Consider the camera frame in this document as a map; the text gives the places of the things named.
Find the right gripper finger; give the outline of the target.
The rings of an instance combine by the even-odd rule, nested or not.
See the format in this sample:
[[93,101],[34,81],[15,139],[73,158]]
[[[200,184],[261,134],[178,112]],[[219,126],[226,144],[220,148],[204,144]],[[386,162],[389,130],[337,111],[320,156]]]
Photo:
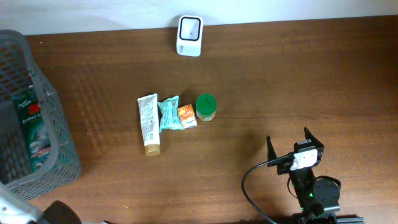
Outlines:
[[271,143],[270,136],[266,137],[266,143],[267,143],[267,162],[268,162],[267,166],[272,167],[272,166],[274,166],[273,162],[277,159],[277,156],[276,156],[274,147]]
[[323,144],[309,131],[307,127],[304,127],[305,139],[311,140],[316,148],[323,147]]

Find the green lid seasoning jar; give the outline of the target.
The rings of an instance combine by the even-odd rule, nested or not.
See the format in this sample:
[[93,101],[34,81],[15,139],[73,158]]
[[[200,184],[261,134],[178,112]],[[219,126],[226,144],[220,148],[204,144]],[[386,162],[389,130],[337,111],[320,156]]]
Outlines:
[[213,95],[202,94],[196,100],[196,114],[201,121],[211,121],[216,114],[217,102]]

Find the orange white small packet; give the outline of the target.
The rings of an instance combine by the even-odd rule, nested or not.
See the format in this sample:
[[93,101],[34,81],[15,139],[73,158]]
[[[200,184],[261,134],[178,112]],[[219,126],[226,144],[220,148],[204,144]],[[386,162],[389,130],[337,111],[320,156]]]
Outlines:
[[193,128],[197,126],[197,120],[192,105],[185,105],[177,110],[179,118],[181,120],[183,129]]

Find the teal snack pouch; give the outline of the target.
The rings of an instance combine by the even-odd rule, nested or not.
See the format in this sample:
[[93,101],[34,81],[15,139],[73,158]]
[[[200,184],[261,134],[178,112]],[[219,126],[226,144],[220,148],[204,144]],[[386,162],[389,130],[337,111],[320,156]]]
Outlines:
[[161,119],[159,123],[159,132],[165,129],[182,130],[182,122],[178,115],[178,101],[179,96],[173,96],[162,102],[158,102],[157,106],[160,109]]

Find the white tube with gold cap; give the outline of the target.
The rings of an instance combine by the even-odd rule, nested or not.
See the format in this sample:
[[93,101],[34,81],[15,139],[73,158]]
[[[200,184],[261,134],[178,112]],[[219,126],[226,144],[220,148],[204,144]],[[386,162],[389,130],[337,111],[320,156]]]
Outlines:
[[146,156],[157,156],[161,153],[157,99],[156,93],[137,99]]

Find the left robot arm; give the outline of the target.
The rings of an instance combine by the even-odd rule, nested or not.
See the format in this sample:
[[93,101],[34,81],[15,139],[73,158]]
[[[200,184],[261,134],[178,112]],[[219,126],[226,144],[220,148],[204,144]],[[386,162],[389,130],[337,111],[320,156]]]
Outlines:
[[1,223],[82,224],[83,221],[61,201],[56,200],[41,211],[1,183]]

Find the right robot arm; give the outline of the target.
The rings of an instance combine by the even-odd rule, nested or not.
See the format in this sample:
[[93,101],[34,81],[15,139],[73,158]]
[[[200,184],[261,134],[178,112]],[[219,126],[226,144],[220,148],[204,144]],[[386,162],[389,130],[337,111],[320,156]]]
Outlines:
[[337,216],[341,182],[333,177],[315,176],[313,168],[322,160],[324,145],[304,128],[305,140],[296,142],[294,150],[278,157],[266,138],[268,166],[277,168],[278,175],[287,174],[292,184],[301,212],[294,215],[294,223],[364,223],[363,217]]

